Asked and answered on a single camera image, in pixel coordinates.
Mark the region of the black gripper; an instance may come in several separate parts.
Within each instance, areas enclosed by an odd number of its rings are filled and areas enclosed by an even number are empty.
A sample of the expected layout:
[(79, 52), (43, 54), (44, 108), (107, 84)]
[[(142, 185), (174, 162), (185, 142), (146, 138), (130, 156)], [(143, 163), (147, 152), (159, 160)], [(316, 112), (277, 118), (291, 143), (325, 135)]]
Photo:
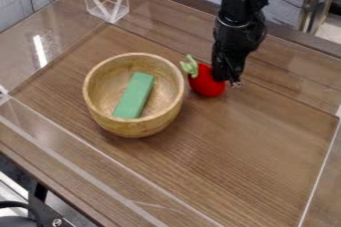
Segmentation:
[(232, 22), (216, 17), (212, 48), (212, 75), (217, 82), (230, 81), (241, 87), (246, 57), (258, 49), (266, 36), (265, 16), (256, 15), (246, 22)]

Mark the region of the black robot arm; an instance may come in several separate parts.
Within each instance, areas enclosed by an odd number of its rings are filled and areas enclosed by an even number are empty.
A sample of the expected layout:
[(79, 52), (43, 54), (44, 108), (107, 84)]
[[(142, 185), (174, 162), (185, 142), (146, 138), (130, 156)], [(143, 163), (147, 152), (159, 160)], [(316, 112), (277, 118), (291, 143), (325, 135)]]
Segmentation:
[(213, 28), (212, 75), (241, 86), (246, 58), (266, 36), (264, 7), (269, 0), (221, 0)]

